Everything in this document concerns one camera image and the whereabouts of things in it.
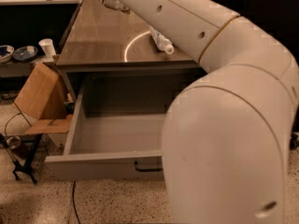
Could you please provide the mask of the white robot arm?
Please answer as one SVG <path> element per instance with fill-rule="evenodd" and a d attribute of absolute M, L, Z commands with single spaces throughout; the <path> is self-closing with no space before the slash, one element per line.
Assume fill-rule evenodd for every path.
<path fill-rule="evenodd" d="M 298 66 L 275 38 L 211 0 L 120 0 L 205 75 L 170 105 L 164 179 L 177 224 L 284 224 Z"/>

